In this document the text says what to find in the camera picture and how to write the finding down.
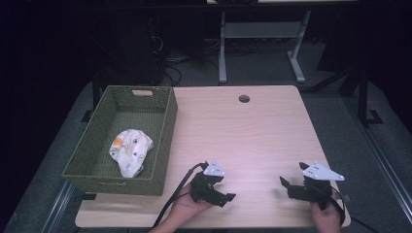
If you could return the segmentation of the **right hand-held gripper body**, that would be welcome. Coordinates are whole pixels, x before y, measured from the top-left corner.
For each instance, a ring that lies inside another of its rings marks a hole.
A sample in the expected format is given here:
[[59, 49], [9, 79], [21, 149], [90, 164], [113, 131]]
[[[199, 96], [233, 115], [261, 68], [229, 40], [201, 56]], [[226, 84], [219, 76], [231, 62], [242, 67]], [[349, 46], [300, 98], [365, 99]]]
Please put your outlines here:
[[303, 185], [291, 184], [287, 189], [291, 199], [318, 203], [321, 210], [326, 208], [326, 203], [331, 198], [332, 187], [330, 182], [343, 182], [343, 175], [340, 175], [319, 162], [309, 165], [309, 168], [302, 171]]

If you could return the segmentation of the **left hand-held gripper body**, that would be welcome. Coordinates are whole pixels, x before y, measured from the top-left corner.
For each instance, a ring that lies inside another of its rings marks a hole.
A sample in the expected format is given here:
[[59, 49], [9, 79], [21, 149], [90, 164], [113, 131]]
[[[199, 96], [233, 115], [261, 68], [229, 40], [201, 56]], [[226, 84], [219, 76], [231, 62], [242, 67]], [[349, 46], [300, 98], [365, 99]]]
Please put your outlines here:
[[198, 172], [190, 182], [189, 194], [193, 201], [212, 201], [212, 195], [220, 193], [214, 189], [216, 183], [220, 183], [224, 178], [224, 171], [216, 159], [206, 163], [202, 171]]

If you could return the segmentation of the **white patterned cloth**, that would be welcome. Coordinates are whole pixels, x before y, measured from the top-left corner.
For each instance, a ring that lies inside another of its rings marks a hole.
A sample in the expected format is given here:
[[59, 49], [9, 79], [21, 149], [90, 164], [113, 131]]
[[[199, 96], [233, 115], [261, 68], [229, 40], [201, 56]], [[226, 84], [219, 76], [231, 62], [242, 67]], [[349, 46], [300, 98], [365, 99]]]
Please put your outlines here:
[[143, 131], [127, 129], [112, 142], [109, 154], [118, 163], [124, 178], [135, 178], [142, 170], [154, 141]]

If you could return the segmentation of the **green woven basket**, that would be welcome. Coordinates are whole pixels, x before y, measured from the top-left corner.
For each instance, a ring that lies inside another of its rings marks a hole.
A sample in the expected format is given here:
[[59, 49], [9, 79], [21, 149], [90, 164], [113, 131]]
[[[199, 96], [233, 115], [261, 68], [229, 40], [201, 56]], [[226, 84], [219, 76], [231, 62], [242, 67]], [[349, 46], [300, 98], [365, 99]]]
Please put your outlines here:
[[[169, 86], [108, 86], [62, 177], [85, 192], [160, 196], [177, 112]], [[141, 130], [154, 142], [134, 178], [123, 177], [109, 155], [115, 137], [127, 129]]]

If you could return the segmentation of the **person's left hand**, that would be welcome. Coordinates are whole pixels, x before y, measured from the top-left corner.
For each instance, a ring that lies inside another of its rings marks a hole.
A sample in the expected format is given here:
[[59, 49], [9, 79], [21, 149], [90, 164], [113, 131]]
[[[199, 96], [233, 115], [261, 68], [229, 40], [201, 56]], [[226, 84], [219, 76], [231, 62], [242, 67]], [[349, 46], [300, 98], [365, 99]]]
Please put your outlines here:
[[191, 196], [187, 192], [184, 192], [173, 202], [171, 211], [164, 222], [168, 225], [169, 229], [176, 230], [211, 207], [212, 204], [208, 202], [193, 201]]

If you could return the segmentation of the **person's right hand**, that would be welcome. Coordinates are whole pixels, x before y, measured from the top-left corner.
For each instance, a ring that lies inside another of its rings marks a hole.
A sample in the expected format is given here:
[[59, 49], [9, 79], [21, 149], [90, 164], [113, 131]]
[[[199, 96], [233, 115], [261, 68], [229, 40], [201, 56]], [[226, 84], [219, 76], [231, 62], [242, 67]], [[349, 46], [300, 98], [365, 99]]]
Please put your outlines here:
[[310, 209], [314, 225], [319, 233], [341, 233], [340, 214], [330, 203], [321, 210], [318, 203], [311, 203]]

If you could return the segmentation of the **black metal stand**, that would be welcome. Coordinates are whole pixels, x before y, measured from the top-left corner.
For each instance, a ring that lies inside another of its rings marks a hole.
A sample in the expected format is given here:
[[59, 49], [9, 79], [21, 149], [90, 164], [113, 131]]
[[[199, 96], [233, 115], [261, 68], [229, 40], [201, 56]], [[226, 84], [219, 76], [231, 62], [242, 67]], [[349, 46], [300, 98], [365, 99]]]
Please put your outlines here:
[[368, 128], [370, 124], [382, 124], [383, 120], [380, 118], [378, 113], [375, 110], [367, 109], [368, 76], [366, 75], [365, 69], [362, 67], [358, 69], [358, 84], [358, 120], [365, 128]]

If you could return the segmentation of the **black computer tower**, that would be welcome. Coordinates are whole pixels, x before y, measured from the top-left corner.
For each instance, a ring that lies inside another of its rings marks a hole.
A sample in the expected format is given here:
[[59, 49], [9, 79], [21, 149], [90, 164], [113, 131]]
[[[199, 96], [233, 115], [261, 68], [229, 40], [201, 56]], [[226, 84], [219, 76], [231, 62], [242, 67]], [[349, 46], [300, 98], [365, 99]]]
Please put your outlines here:
[[140, 83], [158, 85], [161, 75], [153, 54], [147, 24], [140, 18], [128, 16], [122, 20], [121, 26], [126, 64], [139, 78]]

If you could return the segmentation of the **grey metal rail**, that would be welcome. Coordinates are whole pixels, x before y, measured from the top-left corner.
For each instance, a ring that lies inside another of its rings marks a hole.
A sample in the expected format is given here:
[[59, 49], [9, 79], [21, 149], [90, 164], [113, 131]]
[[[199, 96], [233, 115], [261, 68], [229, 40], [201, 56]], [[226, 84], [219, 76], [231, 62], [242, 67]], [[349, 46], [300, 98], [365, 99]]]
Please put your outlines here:
[[55, 233], [67, 205], [73, 195], [75, 187], [70, 182], [65, 182], [63, 187], [58, 192], [51, 210], [46, 218], [46, 221], [42, 227], [41, 233]]
[[344, 99], [343, 102], [355, 121], [357, 128], [360, 130], [363, 138], [371, 148], [374, 159], [376, 160], [382, 175], [394, 194], [398, 205], [404, 212], [409, 223], [412, 225], [412, 196], [408, 193], [383, 149], [378, 144], [374, 134], [370, 131], [371, 125], [383, 125], [384, 121], [379, 117], [375, 110], [367, 110], [366, 115], [370, 116], [370, 118], [367, 117], [366, 119], [361, 119], [358, 115], [358, 107], [352, 100]]

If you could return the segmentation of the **white metal desk frame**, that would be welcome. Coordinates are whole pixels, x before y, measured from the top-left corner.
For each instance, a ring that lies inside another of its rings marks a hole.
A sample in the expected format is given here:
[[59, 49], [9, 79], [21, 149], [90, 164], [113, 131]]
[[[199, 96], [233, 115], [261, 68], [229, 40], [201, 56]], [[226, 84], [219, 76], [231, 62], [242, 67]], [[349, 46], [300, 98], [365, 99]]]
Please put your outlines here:
[[292, 50], [287, 52], [288, 60], [298, 83], [306, 79], [300, 68], [297, 56], [308, 26], [310, 11], [306, 11], [301, 21], [286, 22], [227, 22], [221, 13], [219, 83], [226, 83], [225, 42], [227, 39], [295, 39]]

